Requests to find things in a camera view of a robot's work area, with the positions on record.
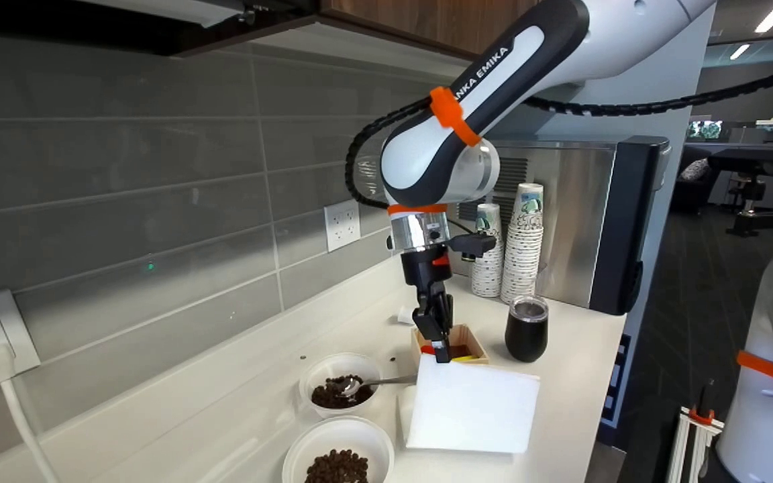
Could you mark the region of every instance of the metal spoon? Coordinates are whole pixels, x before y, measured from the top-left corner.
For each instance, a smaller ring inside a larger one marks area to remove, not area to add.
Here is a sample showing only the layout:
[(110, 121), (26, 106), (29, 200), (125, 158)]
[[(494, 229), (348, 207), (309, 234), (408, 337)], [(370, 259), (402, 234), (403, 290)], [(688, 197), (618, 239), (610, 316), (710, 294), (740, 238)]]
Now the metal spoon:
[(359, 382), (353, 377), (344, 377), (340, 381), (332, 382), (338, 388), (341, 388), (342, 395), (345, 397), (351, 397), (356, 394), (363, 386), (380, 386), (381, 384), (412, 384), (417, 381), (417, 375), (411, 374), (410, 376), (393, 377), (391, 379), (376, 379), (374, 381)]

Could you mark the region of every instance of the stainless steel appliance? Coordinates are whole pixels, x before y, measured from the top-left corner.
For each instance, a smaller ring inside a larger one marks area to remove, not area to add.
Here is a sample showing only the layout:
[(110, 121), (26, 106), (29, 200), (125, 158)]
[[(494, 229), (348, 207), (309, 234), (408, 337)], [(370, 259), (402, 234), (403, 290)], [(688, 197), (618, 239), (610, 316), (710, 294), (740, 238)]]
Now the stainless steel appliance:
[[(494, 202), (510, 207), (521, 181), (545, 187), (537, 294), (607, 314), (631, 310), (642, 278), (643, 235), (669, 141), (634, 136), (492, 143), (503, 163)], [(504, 225), (510, 216), (503, 214)]]

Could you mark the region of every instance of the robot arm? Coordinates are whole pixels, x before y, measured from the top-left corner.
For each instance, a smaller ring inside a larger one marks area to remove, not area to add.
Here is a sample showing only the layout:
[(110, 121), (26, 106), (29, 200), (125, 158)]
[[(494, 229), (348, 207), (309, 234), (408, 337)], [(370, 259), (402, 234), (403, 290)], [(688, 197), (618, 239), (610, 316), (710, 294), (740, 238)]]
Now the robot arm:
[[(536, 92), (616, 76), (677, 36), (715, 0), (543, 0), (516, 19), (451, 86), (464, 122), (482, 136)], [(480, 235), (451, 238), (446, 203), (482, 198), (499, 175), (487, 140), (467, 146), (430, 110), (399, 125), (381, 152), (393, 244), (405, 281), (417, 287), (414, 321), (448, 362), (452, 298), (443, 290), (447, 246), (467, 256), (490, 250)]]

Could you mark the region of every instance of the black cup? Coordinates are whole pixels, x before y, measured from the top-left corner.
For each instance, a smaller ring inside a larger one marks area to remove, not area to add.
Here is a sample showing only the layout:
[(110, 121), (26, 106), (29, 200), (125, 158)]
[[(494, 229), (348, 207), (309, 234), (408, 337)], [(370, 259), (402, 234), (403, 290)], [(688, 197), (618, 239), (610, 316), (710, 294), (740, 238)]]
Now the black cup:
[(523, 296), (512, 301), (506, 322), (506, 348), (513, 358), (533, 362), (547, 348), (548, 309), (542, 297)]

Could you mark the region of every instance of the stack of paper cups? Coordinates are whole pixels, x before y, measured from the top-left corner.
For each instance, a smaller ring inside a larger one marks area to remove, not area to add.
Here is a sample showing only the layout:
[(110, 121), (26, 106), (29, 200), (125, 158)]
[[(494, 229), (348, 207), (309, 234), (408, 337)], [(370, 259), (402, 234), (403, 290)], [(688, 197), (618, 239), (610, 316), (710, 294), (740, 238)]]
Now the stack of paper cups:
[(500, 299), (512, 303), (515, 297), (535, 294), (539, 257), (542, 252), (542, 208), (544, 188), (540, 184), (518, 184), (515, 210), (506, 236), (503, 286)]
[(503, 227), (500, 224), (500, 205), (484, 203), (476, 208), (476, 231), (493, 236), (497, 245), (493, 250), (476, 257), (470, 272), (470, 288), (480, 297), (500, 295), (503, 275)]

